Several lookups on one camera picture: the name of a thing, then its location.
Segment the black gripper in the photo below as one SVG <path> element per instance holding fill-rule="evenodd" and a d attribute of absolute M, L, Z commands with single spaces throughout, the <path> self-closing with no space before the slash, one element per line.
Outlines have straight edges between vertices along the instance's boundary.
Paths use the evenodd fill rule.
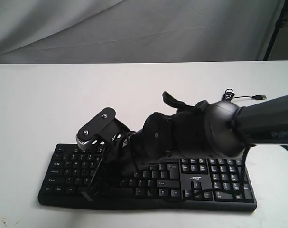
<path fill-rule="evenodd" d="M 128 132 L 113 139 L 114 147 L 99 148 L 97 166 L 89 185 L 81 194 L 93 201 L 105 190 L 117 185 L 124 177 L 144 169 L 142 132 Z"/>

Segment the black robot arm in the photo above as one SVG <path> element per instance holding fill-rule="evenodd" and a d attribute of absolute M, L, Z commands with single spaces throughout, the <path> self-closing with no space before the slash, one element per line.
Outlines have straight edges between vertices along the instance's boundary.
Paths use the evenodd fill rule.
<path fill-rule="evenodd" d="M 133 132 L 102 109 L 76 134 L 81 150 L 98 148 L 101 158 L 82 195 L 93 201 L 125 176 L 170 159 L 241 158 L 260 144 L 288 146 L 288 95 L 251 106 L 230 101 L 194 106 L 163 92 L 163 101 L 176 113 L 151 114 Z"/>

